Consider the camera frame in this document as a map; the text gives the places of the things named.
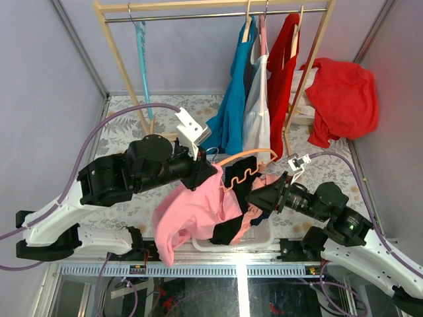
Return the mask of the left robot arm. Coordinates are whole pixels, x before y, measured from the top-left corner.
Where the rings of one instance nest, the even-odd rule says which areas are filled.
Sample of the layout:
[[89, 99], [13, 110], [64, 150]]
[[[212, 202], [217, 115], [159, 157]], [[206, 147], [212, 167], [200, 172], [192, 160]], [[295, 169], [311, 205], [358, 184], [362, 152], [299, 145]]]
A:
[[171, 182], [181, 181], [194, 191], [215, 174], [217, 169], [204, 149], [192, 158], [188, 147], [160, 135], [133, 141], [122, 154], [100, 157], [82, 168], [57, 201], [39, 211], [17, 212], [16, 227], [24, 234], [16, 244], [16, 256], [38, 262], [64, 260], [77, 253], [106, 254], [112, 261], [141, 260], [148, 249], [139, 229], [94, 230], [80, 220]]

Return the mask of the orange hanger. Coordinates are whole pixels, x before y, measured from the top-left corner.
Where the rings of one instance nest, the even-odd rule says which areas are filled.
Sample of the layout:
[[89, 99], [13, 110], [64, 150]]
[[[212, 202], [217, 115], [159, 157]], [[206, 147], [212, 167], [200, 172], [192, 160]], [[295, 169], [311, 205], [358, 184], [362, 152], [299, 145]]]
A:
[[219, 189], [221, 189], [224, 193], [229, 192], [233, 189], [233, 186], [235, 184], [242, 184], [248, 176], [253, 176], [254, 174], [256, 174], [257, 172], [261, 172], [262, 170], [264, 170], [271, 162], [274, 162], [277, 159], [277, 154], [272, 150], [272, 149], [265, 149], [265, 148], [259, 148], [259, 149], [251, 149], [251, 150], [246, 150], [246, 151], [242, 151], [240, 153], [237, 153], [236, 155], [232, 155], [230, 157], [227, 157], [223, 160], [221, 160], [220, 162], [214, 162], [213, 159], [209, 159], [208, 162], [212, 163], [212, 164], [216, 164], [219, 166], [224, 166], [227, 163], [235, 160], [235, 159], [239, 159], [243, 156], [247, 156], [247, 155], [252, 155], [252, 154], [257, 154], [257, 153], [270, 153], [272, 155], [272, 158], [268, 161], [268, 162], [262, 162], [259, 161], [256, 164], [256, 168], [253, 170], [251, 168], [247, 168], [243, 171], [243, 177], [239, 178], [238, 176], [235, 176], [234, 178], [231, 179], [231, 185], [227, 188], [224, 185], [220, 185]]

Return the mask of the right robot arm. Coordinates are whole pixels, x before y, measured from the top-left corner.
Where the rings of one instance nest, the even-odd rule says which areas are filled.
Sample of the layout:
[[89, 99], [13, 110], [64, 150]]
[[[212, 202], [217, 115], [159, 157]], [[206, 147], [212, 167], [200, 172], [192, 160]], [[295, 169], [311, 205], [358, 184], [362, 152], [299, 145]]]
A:
[[410, 316], [422, 315], [422, 266], [380, 235], [377, 226], [347, 206], [348, 197], [334, 182], [310, 193], [284, 177], [253, 190], [246, 200], [263, 212], [289, 208], [325, 224], [311, 227], [301, 241], [308, 260], [341, 265], [373, 283]]

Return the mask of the pink t shirt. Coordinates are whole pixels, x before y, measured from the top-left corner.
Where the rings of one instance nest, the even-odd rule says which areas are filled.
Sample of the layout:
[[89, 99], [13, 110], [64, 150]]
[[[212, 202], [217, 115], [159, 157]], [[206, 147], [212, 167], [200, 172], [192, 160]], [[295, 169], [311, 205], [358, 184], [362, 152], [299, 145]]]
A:
[[153, 212], [154, 241], [159, 258], [168, 267], [174, 263], [174, 251], [187, 240], [207, 240], [216, 225], [242, 215], [235, 193], [222, 187], [222, 167], [212, 166], [217, 173], [196, 190], [178, 185]]

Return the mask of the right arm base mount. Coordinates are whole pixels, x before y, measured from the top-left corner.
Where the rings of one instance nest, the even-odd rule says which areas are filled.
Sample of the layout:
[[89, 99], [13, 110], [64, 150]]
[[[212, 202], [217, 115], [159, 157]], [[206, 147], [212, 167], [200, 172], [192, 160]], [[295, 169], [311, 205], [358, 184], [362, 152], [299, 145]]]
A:
[[312, 259], [305, 253], [300, 240], [288, 238], [279, 239], [280, 253], [276, 257], [283, 262], [311, 262]]

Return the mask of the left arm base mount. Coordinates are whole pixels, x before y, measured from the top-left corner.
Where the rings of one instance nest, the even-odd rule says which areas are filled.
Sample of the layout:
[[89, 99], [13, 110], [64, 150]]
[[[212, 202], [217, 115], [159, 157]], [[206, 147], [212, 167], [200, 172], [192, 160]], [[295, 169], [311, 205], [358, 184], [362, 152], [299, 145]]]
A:
[[161, 261], [156, 243], [153, 240], [144, 241], [141, 251], [144, 256], [145, 262], [160, 262]]

